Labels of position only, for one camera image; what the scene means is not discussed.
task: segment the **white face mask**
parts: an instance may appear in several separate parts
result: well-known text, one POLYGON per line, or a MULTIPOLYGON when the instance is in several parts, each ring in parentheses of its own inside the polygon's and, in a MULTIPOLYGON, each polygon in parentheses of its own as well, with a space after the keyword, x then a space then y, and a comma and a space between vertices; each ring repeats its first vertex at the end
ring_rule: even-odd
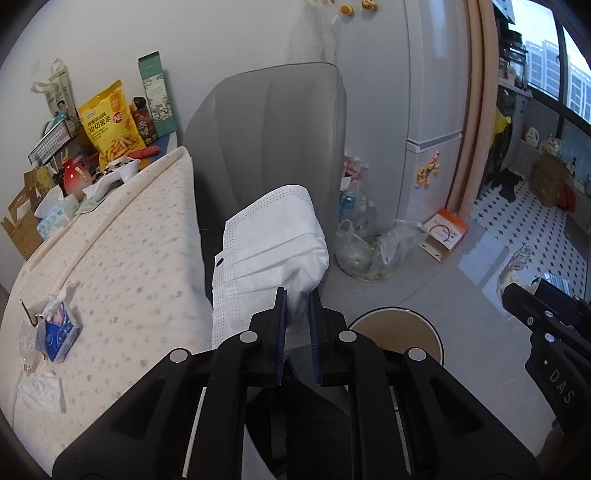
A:
POLYGON ((237 213, 226 222, 223 248, 213 271, 212 347, 273 308, 277 287, 288 294, 285 347, 309 341, 306 295, 322 280, 329 253, 308 191, 280 187, 237 213))

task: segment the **orange box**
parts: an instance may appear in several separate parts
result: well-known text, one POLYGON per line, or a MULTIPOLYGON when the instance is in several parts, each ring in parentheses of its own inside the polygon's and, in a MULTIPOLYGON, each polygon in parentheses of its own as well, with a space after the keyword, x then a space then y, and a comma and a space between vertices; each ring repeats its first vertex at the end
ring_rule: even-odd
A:
POLYGON ((443 208, 427 220, 423 228, 429 236, 421 243, 421 248, 439 262, 452 253, 468 231, 466 222, 443 208))

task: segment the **wire basket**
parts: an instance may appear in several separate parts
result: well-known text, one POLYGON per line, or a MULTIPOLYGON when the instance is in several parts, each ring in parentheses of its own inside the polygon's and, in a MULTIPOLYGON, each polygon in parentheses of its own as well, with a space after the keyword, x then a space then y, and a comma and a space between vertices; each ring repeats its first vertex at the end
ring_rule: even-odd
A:
POLYGON ((39 165, 45 165, 62 148, 70 143, 78 133, 80 125, 78 117, 73 116, 69 120, 62 120, 47 132, 39 143, 29 153, 29 162, 33 165, 37 162, 39 165))

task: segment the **white game controller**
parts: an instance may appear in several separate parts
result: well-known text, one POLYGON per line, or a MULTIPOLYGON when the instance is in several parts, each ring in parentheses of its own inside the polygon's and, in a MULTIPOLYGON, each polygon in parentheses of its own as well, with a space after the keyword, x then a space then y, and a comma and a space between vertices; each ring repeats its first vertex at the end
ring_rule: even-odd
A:
POLYGON ((82 190, 88 200, 97 202, 107 194, 111 185, 117 181, 123 180, 123 183, 127 183, 139 171, 139 160, 121 157, 110 162, 105 171, 110 172, 100 178, 95 184, 82 190))

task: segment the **fridge magnet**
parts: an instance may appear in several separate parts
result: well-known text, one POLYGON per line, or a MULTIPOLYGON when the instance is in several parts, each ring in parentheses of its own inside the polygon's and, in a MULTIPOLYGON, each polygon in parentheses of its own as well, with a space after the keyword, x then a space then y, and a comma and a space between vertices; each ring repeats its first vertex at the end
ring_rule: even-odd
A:
POLYGON ((435 152, 435 155, 433 155, 433 158, 429 160, 429 163, 426 167, 421 167, 418 169, 417 181, 414 184, 414 187, 416 189, 419 188, 421 185, 424 186, 425 189, 428 189, 429 185, 431 185, 431 179, 429 178, 429 174, 433 173, 433 175, 439 175, 440 166, 439 163, 437 163, 438 159, 439 150, 435 152))
POLYGON ((375 12, 378 9, 378 4, 376 2, 372 2, 371 0, 363 0, 361 2, 361 7, 375 12))
POLYGON ((346 15, 347 17, 352 17, 355 14, 353 7, 350 5, 341 5, 339 10, 343 15, 346 15))

